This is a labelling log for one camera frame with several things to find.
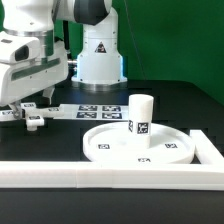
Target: warning label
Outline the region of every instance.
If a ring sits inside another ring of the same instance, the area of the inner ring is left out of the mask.
[[[107,53],[103,45],[103,42],[100,42],[99,46],[95,50],[96,53]]]

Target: white plate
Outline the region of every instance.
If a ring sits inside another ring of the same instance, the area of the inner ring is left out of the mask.
[[[152,124],[150,147],[141,148],[141,143],[128,131],[127,122],[117,122],[89,130],[83,150],[88,159],[101,163],[190,163],[194,157],[192,139],[167,126]]]

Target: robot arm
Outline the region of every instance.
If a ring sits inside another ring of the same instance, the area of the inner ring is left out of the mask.
[[[96,25],[112,0],[2,0],[0,106],[11,105],[66,79],[67,55],[54,43],[54,17]]]

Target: green background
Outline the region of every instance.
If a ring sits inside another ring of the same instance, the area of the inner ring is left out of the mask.
[[[113,0],[119,14],[119,52],[128,58],[128,79],[183,80],[224,104],[224,1]],[[0,1],[0,29],[4,17]],[[72,55],[82,49],[82,26],[69,24]],[[56,35],[62,36],[61,22]]]

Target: black table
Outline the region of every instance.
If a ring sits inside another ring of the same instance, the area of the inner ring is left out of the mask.
[[[224,153],[224,106],[179,81],[130,81],[128,89],[90,93],[57,85],[53,103],[127,105],[131,94],[155,97],[153,122],[201,129]],[[24,100],[40,104],[36,94]],[[48,119],[34,134],[24,121],[0,124],[2,161],[87,161],[84,133],[104,121]],[[223,223],[224,192],[126,189],[0,189],[0,223]]]

